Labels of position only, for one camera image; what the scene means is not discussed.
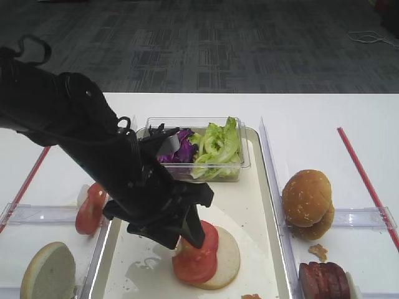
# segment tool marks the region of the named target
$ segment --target salad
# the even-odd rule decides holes
[[[240,164],[240,140],[237,134],[237,121],[229,117],[225,126],[209,123],[204,135],[191,129],[183,129],[178,133],[180,148],[172,154],[159,156],[160,163],[194,163],[201,164]],[[225,167],[194,167],[190,174],[193,179],[234,179],[239,175],[237,168]]]

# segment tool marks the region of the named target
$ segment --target sausage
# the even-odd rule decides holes
[[[349,283],[348,283],[348,278],[344,272],[344,270],[338,266],[336,263],[327,263],[327,265],[335,270],[335,274],[337,275],[338,278],[338,283],[341,291],[341,299],[350,299],[350,289],[349,289]]]
[[[305,263],[299,265],[299,280],[305,299],[322,299],[313,271],[309,265]]]
[[[320,267],[322,269],[323,277],[327,279],[329,286],[329,298],[330,299],[341,299],[341,290],[339,287],[338,276],[335,273],[335,267],[327,265],[326,263],[321,263]]]
[[[319,287],[320,297],[323,299],[328,299],[330,296],[329,285],[326,277],[323,277],[322,269],[319,263],[310,262],[310,268],[313,271],[314,277]]]

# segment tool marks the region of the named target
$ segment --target bread slice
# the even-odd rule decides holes
[[[53,242],[41,248],[27,267],[21,283],[21,299],[71,299],[76,264],[69,248]]]
[[[217,290],[229,285],[237,276],[241,264],[239,247],[236,239],[224,228],[215,227],[219,234],[218,269],[207,282],[193,284],[204,290]]]

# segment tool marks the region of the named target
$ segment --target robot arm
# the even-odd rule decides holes
[[[174,180],[156,154],[178,132],[163,127],[138,140],[130,119],[118,118],[103,93],[77,73],[54,75],[40,63],[16,60],[23,53],[0,48],[0,128],[17,131],[38,145],[59,145],[112,198],[104,207],[108,219],[129,223],[128,232],[176,247],[180,236],[200,248],[204,232],[196,205],[209,207],[207,184]]]

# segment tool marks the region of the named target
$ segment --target purple cabbage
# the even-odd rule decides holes
[[[198,151],[198,145],[192,145],[188,141],[188,137],[193,135],[194,132],[190,129],[181,130],[177,133],[180,142],[180,148],[173,154],[164,154],[158,157],[160,163],[192,163],[193,156]]]

